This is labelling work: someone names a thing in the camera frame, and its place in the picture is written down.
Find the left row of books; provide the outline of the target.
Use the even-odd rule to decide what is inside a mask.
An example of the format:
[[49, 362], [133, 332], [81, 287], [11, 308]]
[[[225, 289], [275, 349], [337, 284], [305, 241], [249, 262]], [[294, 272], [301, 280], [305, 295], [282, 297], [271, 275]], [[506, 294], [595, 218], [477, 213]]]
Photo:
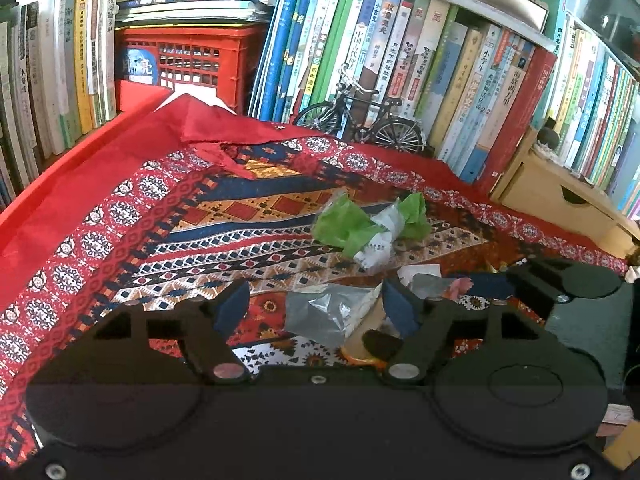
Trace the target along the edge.
[[1, 0], [1, 203], [117, 115], [116, 0]]

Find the miniature black bicycle model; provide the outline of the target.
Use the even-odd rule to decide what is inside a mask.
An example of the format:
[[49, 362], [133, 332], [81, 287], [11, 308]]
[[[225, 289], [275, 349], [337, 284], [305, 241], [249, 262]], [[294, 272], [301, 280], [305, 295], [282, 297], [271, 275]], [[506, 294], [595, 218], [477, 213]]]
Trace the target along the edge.
[[398, 152], [420, 154], [426, 141], [416, 119], [397, 114], [404, 104], [393, 96], [380, 96], [364, 88], [340, 69], [336, 95], [332, 100], [311, 104], [294, 118], [293, 125], [361, 144], [372, 144]]

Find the patterned red tablecloth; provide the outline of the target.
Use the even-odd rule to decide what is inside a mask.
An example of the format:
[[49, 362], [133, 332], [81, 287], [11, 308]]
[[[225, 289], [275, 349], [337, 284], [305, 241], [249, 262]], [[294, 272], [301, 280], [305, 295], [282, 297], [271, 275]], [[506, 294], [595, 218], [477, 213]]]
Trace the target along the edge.
[[336, 364], [337, 350], [284, 328], [297, 287], [374, 287], [314, 218], [336, 193], [374, 211], [411, 200], [416, 238], [392, 274], [431, 263], [488, 271], [531, 256], [626, 271], [587, 237], [491, 203], [441, 162], [238, 116], [190, 96], [137, 106], [58, 160], [1, 216], [1, 463], [35, 453], [24, 403], [37, 370], [128, 301], [169, 310], [250, 283], [231, 336], [249, 366]]

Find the green plastic wrapper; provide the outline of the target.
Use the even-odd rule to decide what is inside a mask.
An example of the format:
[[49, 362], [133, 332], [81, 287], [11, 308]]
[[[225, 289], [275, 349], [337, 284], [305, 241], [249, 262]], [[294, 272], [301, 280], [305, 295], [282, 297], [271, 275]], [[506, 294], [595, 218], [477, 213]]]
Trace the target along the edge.
[[423, 240], [431, 230], [420, 193], [396, 198], [368, 214], [345, 190], [338, 190], [320, 209], [311, 235], [322, 245], [338, 248], [364, 272], [375, 274], [392, 262], [398, 240]]

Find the red plastic crate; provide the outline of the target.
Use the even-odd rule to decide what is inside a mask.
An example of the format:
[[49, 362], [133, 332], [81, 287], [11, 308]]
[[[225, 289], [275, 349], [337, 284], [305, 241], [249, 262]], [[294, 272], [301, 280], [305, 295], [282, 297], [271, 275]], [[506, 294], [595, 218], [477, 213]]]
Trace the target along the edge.
[[116, 75], [174, 91], [202, 87], [243, 114], [266, 35], [265, 24], [120, 28], [115, 32]]

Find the small cactus ornament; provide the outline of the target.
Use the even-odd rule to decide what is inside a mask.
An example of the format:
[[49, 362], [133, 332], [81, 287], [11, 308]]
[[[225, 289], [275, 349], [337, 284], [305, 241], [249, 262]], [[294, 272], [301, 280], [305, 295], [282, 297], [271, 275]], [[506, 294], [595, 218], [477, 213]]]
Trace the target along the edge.
[[556, 121], [549, 117], [544, 122], [544, 125], [538, 130], [535, 148], [541, 153], [551, 154], [560, 145], [560, 137], [554, 130]]

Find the row of upright books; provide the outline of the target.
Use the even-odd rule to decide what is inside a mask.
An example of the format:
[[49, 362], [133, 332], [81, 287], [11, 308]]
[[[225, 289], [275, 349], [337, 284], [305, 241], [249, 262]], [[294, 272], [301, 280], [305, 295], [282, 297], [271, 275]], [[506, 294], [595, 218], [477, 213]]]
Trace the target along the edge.
[[544, 156], [638, 218], [639, 0], [277, 0], [250, 116], [293, 125], [343, 65], [487, 194], [553, 118]]

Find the clear silver plastic wrapper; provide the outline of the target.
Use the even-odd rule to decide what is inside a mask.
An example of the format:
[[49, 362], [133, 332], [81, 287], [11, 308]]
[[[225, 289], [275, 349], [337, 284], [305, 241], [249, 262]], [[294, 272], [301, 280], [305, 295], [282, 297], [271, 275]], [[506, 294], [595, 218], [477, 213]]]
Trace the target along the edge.
[[326, 348], [341, 347], [370, 313], [382, 286], [324, 284], [288, 292], [284, 329]]

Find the grey white snack wrapper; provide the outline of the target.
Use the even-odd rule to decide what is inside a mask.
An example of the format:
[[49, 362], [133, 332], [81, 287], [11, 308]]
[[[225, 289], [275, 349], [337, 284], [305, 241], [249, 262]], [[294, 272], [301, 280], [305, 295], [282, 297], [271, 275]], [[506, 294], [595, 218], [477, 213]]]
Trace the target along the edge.
[[420, 299], [449, 299], [457, 301], [473, 286], [470, 278], [443, 278], [438, 264], [402, 266], [397, 271], [401, 284]]

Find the wooden drawer box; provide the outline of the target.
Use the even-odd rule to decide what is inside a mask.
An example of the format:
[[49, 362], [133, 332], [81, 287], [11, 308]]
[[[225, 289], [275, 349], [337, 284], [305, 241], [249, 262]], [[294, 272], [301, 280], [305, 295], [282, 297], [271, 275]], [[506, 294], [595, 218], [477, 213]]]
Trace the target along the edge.
[[604, 192], [539, 153], [536, 140], [537, 131], [528, 128], [491, 200], [585, 235], [615, 257], [630, 256], [639, 247], [639, 227]]

